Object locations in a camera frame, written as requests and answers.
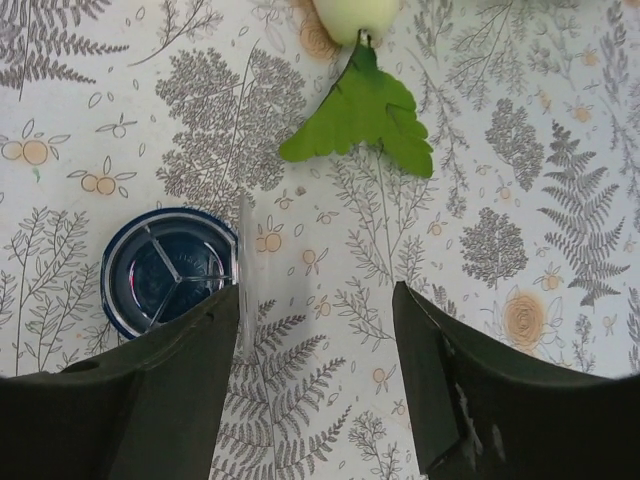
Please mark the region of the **blue round pill container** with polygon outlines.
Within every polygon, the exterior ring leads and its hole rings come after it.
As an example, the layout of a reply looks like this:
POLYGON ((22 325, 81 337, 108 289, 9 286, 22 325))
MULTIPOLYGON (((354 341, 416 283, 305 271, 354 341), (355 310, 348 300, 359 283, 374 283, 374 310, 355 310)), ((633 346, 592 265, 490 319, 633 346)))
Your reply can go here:
POLYGON ((131 340, 163 326, 238 279, 238 236, 219 218, 192 208, 149 211, 106 246, 101 305, 131 340))

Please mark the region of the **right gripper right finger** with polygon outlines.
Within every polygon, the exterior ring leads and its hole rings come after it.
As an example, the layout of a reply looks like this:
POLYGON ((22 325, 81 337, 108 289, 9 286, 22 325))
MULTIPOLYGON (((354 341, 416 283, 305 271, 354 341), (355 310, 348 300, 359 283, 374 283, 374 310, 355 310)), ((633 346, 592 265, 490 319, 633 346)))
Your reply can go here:
POLYGON ((393 322, 419 472, 430 479, 635 479, 639 379, 515 350, 407 284, 393 322))

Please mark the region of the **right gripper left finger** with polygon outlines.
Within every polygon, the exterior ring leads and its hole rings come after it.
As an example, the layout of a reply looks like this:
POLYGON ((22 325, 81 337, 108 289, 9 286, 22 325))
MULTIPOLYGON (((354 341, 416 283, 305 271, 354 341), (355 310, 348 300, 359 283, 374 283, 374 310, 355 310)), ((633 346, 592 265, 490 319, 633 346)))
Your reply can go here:
POLYGON ((206 479, 239 290, 58 373, 1 381, 4 479, 206 479))

